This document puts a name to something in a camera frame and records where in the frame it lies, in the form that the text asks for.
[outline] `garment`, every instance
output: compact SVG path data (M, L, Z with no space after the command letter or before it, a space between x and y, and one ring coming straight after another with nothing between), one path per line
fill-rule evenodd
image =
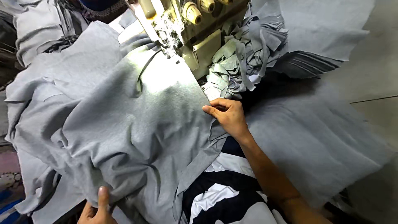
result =
M182 58L149 42L121 59L118 34L90 28L68 49L38 55L8 87L8 141L94 205L104 185L111 203L127 196L148 222L177 222L178 195L217 157L225 131L202 111L209 102Z

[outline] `person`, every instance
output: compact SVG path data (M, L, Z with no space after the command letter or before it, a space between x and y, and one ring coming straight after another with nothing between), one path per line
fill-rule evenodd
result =
M283 210L292 224L331 224L306 203L287 177L257 145L247 126L240 101L218 98L202 109L216 118L224 130L239 143L261 189ZM116 224L106 210L108 198L107 189L101 187L97 214L94 215L94 209L87 202L78 224Z

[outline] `left hand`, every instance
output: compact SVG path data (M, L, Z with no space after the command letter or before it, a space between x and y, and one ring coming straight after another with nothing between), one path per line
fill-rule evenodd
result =
M87 202L83 212L80 215L78 224L117 224L111 214L108 212L109 193L106 187L98 189L98 211Z

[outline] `sewing machine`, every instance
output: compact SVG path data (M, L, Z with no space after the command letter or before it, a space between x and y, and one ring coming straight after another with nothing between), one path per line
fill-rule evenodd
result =
M179 55L196 79L208 72L221 47L220 28L241 21L249 0L125 0L152 41Z

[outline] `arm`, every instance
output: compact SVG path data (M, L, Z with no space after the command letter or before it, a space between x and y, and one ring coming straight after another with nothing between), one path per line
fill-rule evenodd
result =
M266 156L249 132L239 101L218 98L203 111L215 117L241 146L263 192L272 198L293 224L330 224L310 208L297 189Z

